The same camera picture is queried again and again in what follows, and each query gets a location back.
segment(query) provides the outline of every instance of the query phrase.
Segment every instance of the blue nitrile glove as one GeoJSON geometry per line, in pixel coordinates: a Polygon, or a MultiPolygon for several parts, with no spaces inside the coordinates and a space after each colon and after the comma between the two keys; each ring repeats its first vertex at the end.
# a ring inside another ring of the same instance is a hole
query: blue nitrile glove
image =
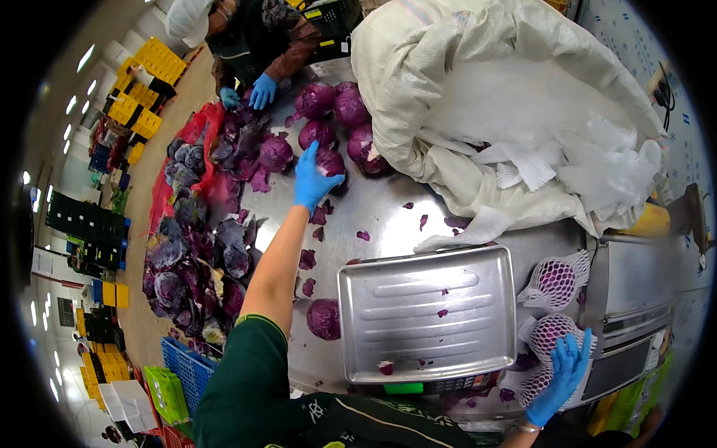
{"type": "Polygon", "coordinates": [[[294,183],[294,204],[303,205],[313,216],[318,202],[335,186],[343,182],[345,176],[336,174],[324,177],[316,169],[316,150],[318,140],[314,140],[296,163],[296,182],[294,183]]]}
{"type": "Polygon", "coordinates": [[[556,347],[550,353],[553,358],[553,379],[548,387],[530,403],[526,409],[529,424],[543,427],[575,392],[585,374],[590,358],[592,329],[585,330],[582,350],[572,334],[565,339],[558,338],[556,347]]]}
{"type": "Polygon", "coordinates": [[[224,109],[235,108],[239,105],[239,94],[230,87],[219,89],[219,97],[222,99],[224,109]]]}
{"type": "Polygon", "coordinates": [[[262,73],[259,79],[254,81],[254,90],[252,97],[249,99],[249,107],[254,109],[263,109],[269,103],[274,102],[274,91],[276,90],[276,81],[271,79],[266,73],[262,73]]]}

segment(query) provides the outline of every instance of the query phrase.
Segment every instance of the white hat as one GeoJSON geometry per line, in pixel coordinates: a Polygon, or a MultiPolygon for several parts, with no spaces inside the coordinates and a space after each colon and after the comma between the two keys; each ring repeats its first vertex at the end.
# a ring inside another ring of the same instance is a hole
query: white hat
{"type": "Polygon", "coordinates": [[[211,7],[212,0],[176,0],[167,13],[167,35],[190,48],[200,45],[209,31],[211,7]]]}

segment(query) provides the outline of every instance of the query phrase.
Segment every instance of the metal tray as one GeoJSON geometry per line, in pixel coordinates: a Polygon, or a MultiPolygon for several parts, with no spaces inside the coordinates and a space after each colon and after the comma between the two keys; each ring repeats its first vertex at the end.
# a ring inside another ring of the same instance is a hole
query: metal tray
{"type": "Polygon", "coordinates": [[[372,260],[343,266],[337,277],[343,371],[351,383],[441,381],[516,359],[505,246],[372,260]],[[440,318],[441,310],[448,314],[440,318]],[[392,375],[379,371],[381,361],[393,361],[392,375]]]}

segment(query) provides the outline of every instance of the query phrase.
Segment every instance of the concrete floor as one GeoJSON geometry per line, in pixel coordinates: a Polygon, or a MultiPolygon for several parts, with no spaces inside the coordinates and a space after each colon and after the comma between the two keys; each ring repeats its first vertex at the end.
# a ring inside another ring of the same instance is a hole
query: concrete floor
{"type": "Polygon", "coordinates": [[[177,96],[161,113],[162,124],[157,134],[145,145],[139,161],[129,168],[132,191],[127,200],[125,216],[130,226],[127,267],[118,271],[117,281],[129,287],[129,308],[118,308],[120,326],[125,333],[127,355],[136,367],[162,366],[160,338],[167,335],[172,324],[157,318],[142,293],[144,254],[152,205],[152,187],[166,157],[166,148],[182,129],[190,114],[213,100],[212,54],[204,48],[191,63],[176,86],[177,96]]]}

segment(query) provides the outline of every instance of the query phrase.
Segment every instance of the foam mesh net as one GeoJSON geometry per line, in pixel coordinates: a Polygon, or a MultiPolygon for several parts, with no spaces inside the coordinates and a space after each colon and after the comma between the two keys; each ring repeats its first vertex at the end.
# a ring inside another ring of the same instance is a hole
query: foam mesh net
{"type": "Polygon", "coordinates": [[[590,259],[581,250],[567,257],[548,257],[533,270],[528,286],[518,295],[523,306],[555,313],[565,308],[575,292],[587,284],[590,259]]]}
{"type": "MultiPolygon", "coordinates": [[[[526,372],[506,371],[504,377],[499,380],[498,387],[515,392],[518,403],[523,408],[527,408],[538,394],[548,387],[551,379],[553,379],[552,365],[541,364],[526,372]]],[[[576,390],[558,410],[564,411],[578,395],[576,390]]]]}
{"type": "MultiPolygon", "coordinates": [[[[575,337],[578,347],[581,348],[585,332],[565,314],[548,314],[540,320],[530,316],[518,329],[518,337],[528,344],[541,362],[548,364],[552,363],[550,352],[555,348],[556,341],[558,338],[564,338],[568,333],[575,337]]],[[[590,341],[590,353],[596,345],[597,337],[593,335],[590,341]]]]}

